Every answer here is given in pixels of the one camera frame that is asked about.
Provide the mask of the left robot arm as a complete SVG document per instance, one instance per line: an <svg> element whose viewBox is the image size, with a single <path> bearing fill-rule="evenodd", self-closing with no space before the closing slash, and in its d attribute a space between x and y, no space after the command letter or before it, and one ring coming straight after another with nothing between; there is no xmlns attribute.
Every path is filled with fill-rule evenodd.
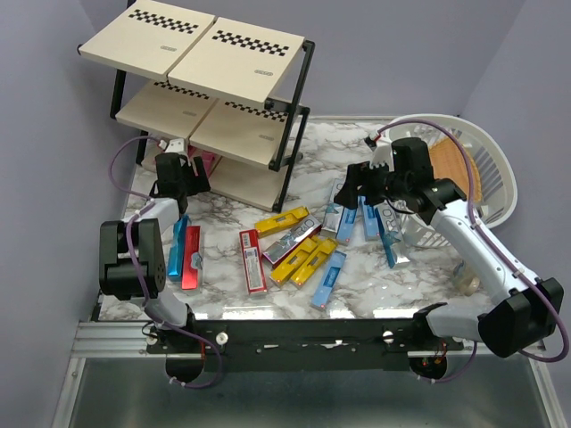
<svg viewBox="0 0 571 428"><path fill-rule="evenodd" d="M136 300L167 341L179 352L202 341L194 313L166 285L168 267L162 234L186 215L188 198L211 190L201 157L163 153L156 159L157 178L144 206L121 220L105 221L99 232L99 286L105 295Z"/></svg>

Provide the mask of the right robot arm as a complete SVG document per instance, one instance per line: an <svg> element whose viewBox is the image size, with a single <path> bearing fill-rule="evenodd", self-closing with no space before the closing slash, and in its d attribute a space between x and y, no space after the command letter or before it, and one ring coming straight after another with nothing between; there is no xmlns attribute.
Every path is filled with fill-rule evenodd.
<svg viewBox="0 0 571 428"><path fill-rule="evenodd" d="M496 356L506 358L559 331L563 349L553 361L565 358L570 340L559 316L561 284L554 278L541 279L517 261L477 217L473 202L462 190L449 178L434 177L424 141L402 138L379 145L376 154L393 162L349 165L335 203L354 209L359 196L370 205L405 202L454 247L492 301L491 309L457 309L440 303L420 310L410 328L412 342L428 350L442 338L456 337L482 342Z"/></svg>

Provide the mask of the pink toothpaste box back side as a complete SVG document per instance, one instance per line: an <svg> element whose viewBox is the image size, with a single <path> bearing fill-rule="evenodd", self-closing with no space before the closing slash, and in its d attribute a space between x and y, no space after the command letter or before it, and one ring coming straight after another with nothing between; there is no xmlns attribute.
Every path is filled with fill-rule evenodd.
<svg viewBox="0 0 571 428"><path fill-rule="evenodd" d="M213 152L202 152L203 165L207 175L209 176L218 165L220 156Z"/></svg>

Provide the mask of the pink toothpaste box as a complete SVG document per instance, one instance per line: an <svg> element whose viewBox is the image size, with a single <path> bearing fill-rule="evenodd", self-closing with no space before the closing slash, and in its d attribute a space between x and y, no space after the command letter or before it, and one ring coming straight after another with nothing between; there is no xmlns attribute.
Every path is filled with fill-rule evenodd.
<svg viewBox="0 0 571 428"><path fill-rule="evenodd" d="M199 156L200 153L201 153L201 150L200 150L200 149L197 149L197 148L195 148L195 147L193 147L193 146L189 146L189 147L188 147L187 155L188 155L188 158L189 158L189 159L192 159L194 156Z"/></svg>
<svg viewBox="0 0 571 428"><path fill-rule="evenodd" d="M207 175L209 176L218 165L220 156L213 152L202 152L203 165Z"/></svg>

